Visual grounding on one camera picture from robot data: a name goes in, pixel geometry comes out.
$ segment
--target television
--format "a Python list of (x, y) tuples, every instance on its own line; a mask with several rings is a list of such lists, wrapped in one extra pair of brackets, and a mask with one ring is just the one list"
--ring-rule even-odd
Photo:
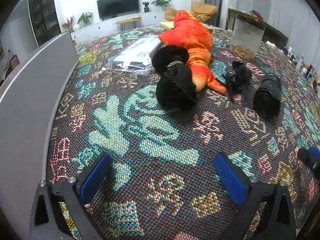
[(100, 19), (113, 18), (125, 13), (137, 13), (139, 0), (98, 0)]

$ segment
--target blue gripper pad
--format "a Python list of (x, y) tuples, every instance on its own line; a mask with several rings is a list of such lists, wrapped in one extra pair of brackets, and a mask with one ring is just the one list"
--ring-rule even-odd
[(214, 168), (235, 204), (242, 205), (249, 192), (247, 176), (224, 153), (216, 154)]
[(319, 158), (320, 160), (320, 152), (317, 148), (309, 147), (309, 152), (313, 155), (313, 157)]
[(110, 173), (111, 165), (111, 156), (103, 152), (95, 159), (92, 165), (83, 169), (76, 185), (79, 202), (82, 205), (91, 202), (101, 182)]

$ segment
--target green plant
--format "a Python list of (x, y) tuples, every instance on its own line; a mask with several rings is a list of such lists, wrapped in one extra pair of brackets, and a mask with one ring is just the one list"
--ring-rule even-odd
[(83, 22), (84, 25), (87, 25), (90, 21), (90, 19), (92, 18), (93, 13), (91, 12), (87, 12), (87, 13), (83, 13), (78, 20), (78, 23)]
[(151, 4), (155, 6), (168, 6), (172, 2), (171, 0), (153, 0)]
[(142, 4), (143, 4), (145, 7), (148, 7), (149, 4), (150, 4), (150, 2), (143, 2)]

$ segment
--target dark cabinet door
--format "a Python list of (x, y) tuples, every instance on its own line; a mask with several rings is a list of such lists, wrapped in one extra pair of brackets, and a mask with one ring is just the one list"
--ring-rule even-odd
[(54, 0), (28, 0), (31, 25), (39, 46), (61, 34)]

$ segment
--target white vase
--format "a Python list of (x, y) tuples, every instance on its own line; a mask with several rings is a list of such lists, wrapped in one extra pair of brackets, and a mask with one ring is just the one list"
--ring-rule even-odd
[(74, 32), (79, 31), (80, 30), (80, 24), (77, 23), (77, 24), (73, 25), (72, 29), (73, 29)]

